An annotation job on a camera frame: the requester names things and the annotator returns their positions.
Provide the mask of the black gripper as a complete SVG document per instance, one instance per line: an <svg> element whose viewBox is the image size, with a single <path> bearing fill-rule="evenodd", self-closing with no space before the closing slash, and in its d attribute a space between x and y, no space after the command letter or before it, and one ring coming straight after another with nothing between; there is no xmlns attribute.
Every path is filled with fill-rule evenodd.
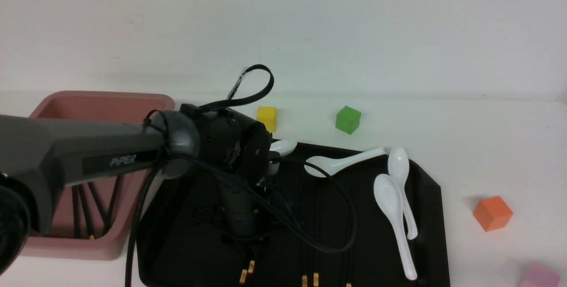
<svg viewBox="0 0 567 287"><path fill-rule="evenodd" d="M254 187L268 169L271 134L262 123L233 109L207 111L191 105L190 116L200 138L198 158L239 182L215 174L221 214L233 240L259 239L259 208L240 184Z"/></svg>

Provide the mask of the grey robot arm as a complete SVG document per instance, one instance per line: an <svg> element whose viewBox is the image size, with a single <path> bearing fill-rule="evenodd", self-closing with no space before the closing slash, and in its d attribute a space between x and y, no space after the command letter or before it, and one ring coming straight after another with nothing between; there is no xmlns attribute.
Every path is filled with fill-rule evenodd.
<svg viewBox="0 0 567 287"><path fill-rule="evenodd" d="M1 116L1 271L31 232L45 235L62 191L136 171L180 178L212 167L221 178L258 179L272 136L229 108L151 111L141 124Z"/></svg>

